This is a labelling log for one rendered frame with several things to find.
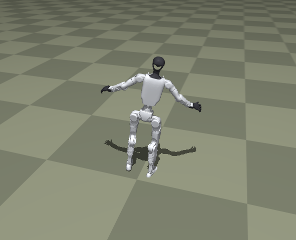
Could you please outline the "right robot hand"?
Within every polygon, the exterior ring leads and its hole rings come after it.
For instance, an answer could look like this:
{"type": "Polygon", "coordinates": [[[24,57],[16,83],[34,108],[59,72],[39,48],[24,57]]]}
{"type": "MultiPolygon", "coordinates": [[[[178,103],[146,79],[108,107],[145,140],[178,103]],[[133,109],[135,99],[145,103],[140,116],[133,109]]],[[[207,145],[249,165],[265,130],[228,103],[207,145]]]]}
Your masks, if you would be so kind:
{"type": "Polygon", "coordinates": [[[201,112],[201,104],[198,104],[199,102],[193,103],[193,107],[189,107],[191,109],[195,108],[196,110],[199,110],[201,112]]]}

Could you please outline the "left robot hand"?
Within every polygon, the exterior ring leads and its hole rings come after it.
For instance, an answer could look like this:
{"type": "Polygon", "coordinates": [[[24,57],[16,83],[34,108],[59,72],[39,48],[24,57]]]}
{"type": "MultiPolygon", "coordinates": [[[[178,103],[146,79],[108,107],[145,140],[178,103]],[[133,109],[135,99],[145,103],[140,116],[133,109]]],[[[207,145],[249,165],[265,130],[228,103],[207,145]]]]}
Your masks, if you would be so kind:
{"type": "Polygon", "coordinates": [[[103,91],[111,92],[111,90],[108,89],[109,87],[110,87],[110,86],[108,85],[108,86],[105,86],[104,88],[102,88],[101,93],[102,93],[103,91]]]}

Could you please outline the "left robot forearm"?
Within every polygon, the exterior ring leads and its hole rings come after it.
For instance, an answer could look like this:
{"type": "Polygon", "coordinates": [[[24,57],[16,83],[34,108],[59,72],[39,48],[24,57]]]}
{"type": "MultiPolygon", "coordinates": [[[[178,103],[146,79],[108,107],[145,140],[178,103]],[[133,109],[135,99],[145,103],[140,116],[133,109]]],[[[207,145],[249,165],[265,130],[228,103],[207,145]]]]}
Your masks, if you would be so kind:
{"type": "Polygon", "coordinates": [[[121,83],[119,83],[119,84],[117,84],[117,85],[110,86],[108,89],[111,90],[111,93],[112,93],[112,92],[116,92],[116,91],[120,91],[120,90],[121,90],[120,86],[121,86],[122,84],[124,84],[124,83],[125,83],[125,82],[121,82],[121,83]]]}

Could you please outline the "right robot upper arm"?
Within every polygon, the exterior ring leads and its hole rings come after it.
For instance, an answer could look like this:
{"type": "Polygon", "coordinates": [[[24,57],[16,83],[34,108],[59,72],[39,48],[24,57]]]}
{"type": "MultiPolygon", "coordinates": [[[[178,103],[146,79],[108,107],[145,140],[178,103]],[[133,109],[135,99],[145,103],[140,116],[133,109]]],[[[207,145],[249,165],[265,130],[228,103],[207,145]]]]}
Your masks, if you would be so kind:
{"type": "Polygon", "coordinates": [[[180,94],[178,93],[178,90],[172,83],[172,81],[165,79],[165,88],[169,89],[171,94],[175,97],[176,102],[181,102],[182,99],[180,98],[180,94]]]}

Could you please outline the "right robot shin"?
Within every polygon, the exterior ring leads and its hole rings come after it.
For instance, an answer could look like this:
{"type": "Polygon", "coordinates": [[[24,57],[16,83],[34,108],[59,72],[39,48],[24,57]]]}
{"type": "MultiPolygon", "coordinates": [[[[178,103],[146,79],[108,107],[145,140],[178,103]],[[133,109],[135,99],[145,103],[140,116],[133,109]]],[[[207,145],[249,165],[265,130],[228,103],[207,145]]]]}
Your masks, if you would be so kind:
{"type": "Polygon", "coordinates": [[[157,146],[155,145],[153,147],[153,152],[149,152],[148,153],[148,162],[149,162],[149,169],[148,172],[153,173],[153,168],[154,168],[154,163],[156,161],[156,157],[157,157],[157,146]]]}

